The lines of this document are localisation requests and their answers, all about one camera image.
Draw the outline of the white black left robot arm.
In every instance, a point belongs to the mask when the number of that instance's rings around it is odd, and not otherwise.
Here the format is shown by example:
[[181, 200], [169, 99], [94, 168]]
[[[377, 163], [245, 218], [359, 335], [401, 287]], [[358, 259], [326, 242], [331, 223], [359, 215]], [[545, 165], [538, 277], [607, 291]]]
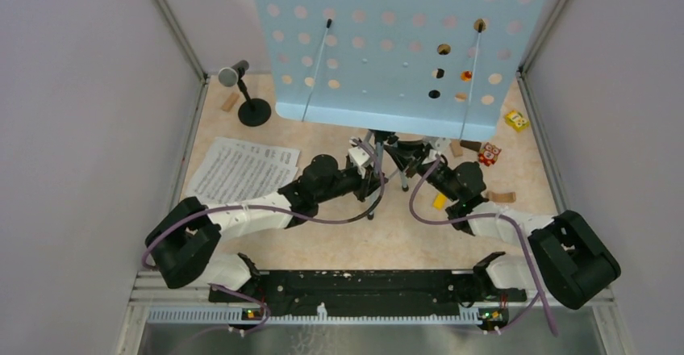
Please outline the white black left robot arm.
[[327, 154], [314, 157], [302, 174], [271, 194], [231, 204], [182, 199], [147, 235], [143, 259], [161, 274], [169, 289], [204, 281], [228, 288], [240, 301], [255, 297], [257, 270], [240, 253], [221, 253], [219, 246], [248, 234], [285, 230], [318, 218], [322, 203], [352, 194], [359, 201], [381, 197], [385, 178], [376, 156], [354, 148], [343, 169]]

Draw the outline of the light blue music stand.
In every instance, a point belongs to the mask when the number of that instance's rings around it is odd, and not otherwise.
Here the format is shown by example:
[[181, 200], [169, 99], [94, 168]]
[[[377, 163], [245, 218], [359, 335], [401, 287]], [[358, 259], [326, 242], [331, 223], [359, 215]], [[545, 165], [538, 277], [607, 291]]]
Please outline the light blue music stand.
[[[495, 135], [545, 2], [254, 1], [282, 118], [474, 141]], [[482, 33], [477, 19], [487, 22]], [[440, 44], [451, 46], [447, 56]]]

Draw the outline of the sheet music page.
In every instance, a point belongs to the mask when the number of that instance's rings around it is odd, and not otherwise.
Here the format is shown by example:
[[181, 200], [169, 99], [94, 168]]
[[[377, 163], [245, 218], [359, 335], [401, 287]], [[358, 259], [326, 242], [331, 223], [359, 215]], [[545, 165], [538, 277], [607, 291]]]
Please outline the sheet music page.
[[212, 144], [190, 178], [185, 196], [229, 204], [259, 198], [291, 183], [297, 153], [256, 153], [236, 144]]
[[215, 137], [214, 142], [216, 144], [249, 151], [260, 157], [268, 158], [271, 161], [276, 161], [282, 165], [292, 167], [297, 165], [301, 153], [300, 150], [295, 148], [258, 144], [247, 140], [229, 139], [225, 137]]

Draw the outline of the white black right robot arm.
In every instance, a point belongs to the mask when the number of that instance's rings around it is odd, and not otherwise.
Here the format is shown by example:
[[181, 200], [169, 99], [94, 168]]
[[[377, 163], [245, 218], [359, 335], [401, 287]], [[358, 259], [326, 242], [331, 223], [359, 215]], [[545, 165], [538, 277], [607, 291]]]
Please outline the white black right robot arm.
[[496, 257], [474, 276], [479, 298], [494, 300], [505, 289], [531, 289], [577, 310], [621, 276], [620, 263], [578, 212], [534, 215], [502, 206], [485, 196], [479, 162], [452, 167], [426, 140], [399, 140], [384, 150], [407, 177], [418, 175], [420, 185], [432, 186], [451, 202], [444, 223], [522, 249], [521, 257]]

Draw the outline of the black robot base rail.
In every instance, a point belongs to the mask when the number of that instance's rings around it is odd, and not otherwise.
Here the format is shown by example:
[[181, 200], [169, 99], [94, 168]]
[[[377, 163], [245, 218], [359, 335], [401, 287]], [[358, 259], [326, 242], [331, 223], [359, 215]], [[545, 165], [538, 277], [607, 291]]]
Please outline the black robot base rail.
[[324, 306], [332, 317], [457, 315], [475, 303], [524, 302], [527, 293], [500, 290], [471, 270], [271, 270], [240, 293], [265, 303], [274, 317], [313, 316]]

